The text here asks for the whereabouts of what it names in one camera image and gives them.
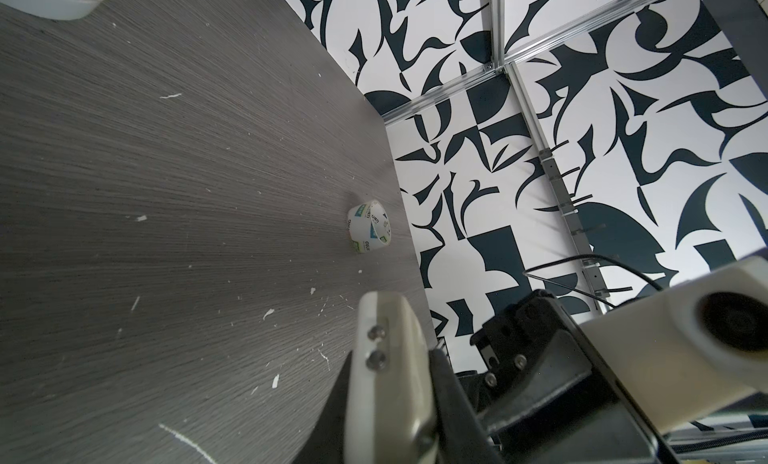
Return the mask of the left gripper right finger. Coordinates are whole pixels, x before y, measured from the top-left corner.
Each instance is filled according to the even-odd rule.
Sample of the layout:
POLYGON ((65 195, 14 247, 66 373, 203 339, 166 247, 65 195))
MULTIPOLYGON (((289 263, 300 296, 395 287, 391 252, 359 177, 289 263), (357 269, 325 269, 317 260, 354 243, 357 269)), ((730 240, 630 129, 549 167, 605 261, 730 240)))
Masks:
POLYGON ((502 463, 442 350, 429 351, 439 463, 502 463))

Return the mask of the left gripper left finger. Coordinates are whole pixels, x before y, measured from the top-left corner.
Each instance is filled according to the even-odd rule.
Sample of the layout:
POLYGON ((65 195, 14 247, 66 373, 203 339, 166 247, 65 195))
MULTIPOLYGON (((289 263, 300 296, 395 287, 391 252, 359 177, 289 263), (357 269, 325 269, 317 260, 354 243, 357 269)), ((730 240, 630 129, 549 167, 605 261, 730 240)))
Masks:
POLYGON ((344 462, 344 434, 351 362, 352 352, 349 352, 314 429, 293 460, 294 464, 341 464, 344 462))

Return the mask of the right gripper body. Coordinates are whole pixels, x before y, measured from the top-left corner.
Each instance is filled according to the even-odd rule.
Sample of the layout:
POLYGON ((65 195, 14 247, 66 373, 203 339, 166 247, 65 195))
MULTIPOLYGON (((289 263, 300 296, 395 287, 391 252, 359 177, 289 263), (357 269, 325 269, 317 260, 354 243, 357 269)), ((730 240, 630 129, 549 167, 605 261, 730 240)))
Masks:
POLYGON ((553 294, 506 307, 470 344, 487 370, 463 384, 502 462, 677 462, 553 294))

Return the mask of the white remote control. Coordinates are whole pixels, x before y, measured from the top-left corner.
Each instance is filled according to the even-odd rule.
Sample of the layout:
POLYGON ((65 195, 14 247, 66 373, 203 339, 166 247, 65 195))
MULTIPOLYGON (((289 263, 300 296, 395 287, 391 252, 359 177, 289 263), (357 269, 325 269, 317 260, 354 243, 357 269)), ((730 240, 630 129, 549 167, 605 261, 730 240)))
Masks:
POLYGON ((344 423, 346 463, 435 463, 429 348, 407 299, 374 291, 358 305, 344 423))

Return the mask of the clear tape roll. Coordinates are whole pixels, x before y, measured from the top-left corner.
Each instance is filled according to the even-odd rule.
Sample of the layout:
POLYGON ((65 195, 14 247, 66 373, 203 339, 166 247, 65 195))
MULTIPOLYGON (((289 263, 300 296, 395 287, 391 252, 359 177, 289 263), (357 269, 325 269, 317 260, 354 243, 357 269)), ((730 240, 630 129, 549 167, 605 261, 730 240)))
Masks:
POLYGON ((351 208, 347 214, 347 232, 352 248, 359 254, 389 246, 392 228, 383 205, 372 200, 351 208))

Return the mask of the black wall hook rail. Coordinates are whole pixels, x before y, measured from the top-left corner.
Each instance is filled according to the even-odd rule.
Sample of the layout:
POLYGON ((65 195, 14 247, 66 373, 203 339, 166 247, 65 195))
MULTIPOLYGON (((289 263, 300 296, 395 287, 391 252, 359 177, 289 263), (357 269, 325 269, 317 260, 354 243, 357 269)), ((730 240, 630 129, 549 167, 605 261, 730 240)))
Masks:
MULTIPOLYGON (((566 235, 577 255, 591 254, 592 246, 586 235, 586 230, 578 215, 578 210, 567 190, 563 175, 553 157, 552 151, 543 149, 538 157, 548 184, 552 189, 556 202, 558 213, 561 215, 565 225, 566 235)), ((580 273, 584 278, 589 293, 597 297, 594 300, 600 314, 605 314, 612 309, 610 304, 606 305, 611 297, 609 287, 607 286, 600 269, 600 262, 595 258, 577 259, 580 273)))

